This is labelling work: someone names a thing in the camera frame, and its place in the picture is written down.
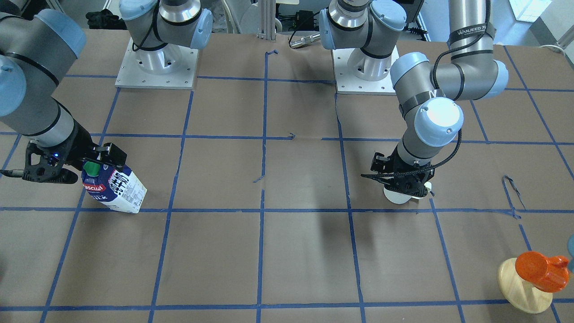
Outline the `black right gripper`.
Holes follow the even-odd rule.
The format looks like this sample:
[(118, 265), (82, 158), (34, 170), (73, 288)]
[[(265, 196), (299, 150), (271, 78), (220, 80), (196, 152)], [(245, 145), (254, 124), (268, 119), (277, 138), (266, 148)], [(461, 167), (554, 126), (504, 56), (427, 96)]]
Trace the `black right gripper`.
[(65, 164), (83, 169), (87, 157), (95, 158), (100, 164), (107, 164), (116, 170), (123, 170), (126, 165), (127, 153), (113, 143), (105, 143), (99, 146), (92, 141), (90, 133), (82, 125), (74, 120), (72, 133), (65, 141)]

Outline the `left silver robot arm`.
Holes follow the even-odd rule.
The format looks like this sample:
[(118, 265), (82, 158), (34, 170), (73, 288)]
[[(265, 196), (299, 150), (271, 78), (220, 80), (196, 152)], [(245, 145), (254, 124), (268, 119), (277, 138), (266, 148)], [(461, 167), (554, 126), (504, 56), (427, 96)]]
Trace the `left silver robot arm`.
[(407, 129), (390, 156), (375, 153), (371, 174), (388, 199), (425, 197), (437, 164), (432, 159), (454, 138), (461, 141), (464, 114), (458, 100), (499, 95), (509, 73), (493, 57), (496, 29), (490, 23), (490, 0), (449, 2), (450, 62), (431, 64), (410, 52), (391, 62), (407, 14), (393, 0), (333, 0), (320, 10), (321, 42), (328, 50), (353, 49), (356, 76), (375, 81), (389, 75)]

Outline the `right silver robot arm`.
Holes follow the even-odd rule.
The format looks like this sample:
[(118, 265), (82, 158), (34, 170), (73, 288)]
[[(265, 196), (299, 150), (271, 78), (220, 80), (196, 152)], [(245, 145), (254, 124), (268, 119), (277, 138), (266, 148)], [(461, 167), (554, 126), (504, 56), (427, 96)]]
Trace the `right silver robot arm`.
[[(121, 0), (119, 11), (132, 38), (132, 52), (146, 72), (166, 72), (178, 47), (203, 49), (213, 13), (198, 0)], [(2, 170), (32, 182), (64, 182), (84, 162), (126, 166), (126, 153), (98, 145), (52, 97), (87, 42), (81, 27), (64, 13), (43, 9), (33, 19), (1, 13), (1, 122), (29, 140), (23, 170)]]

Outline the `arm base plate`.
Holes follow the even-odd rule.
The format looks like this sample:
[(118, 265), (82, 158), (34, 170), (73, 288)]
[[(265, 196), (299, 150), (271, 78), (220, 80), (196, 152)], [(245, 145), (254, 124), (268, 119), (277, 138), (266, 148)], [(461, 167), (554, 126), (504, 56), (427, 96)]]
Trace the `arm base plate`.
[(396, 47), (383, 59), (368, 57), (359, 48), (331, 52), (338, 94), (395, 96), (390, 68), (399, 58)]
[(168, 44), (158, 51), (133, 51), (129, 40), (115, 86), (118, 88), (192, 90), (199, 50)]

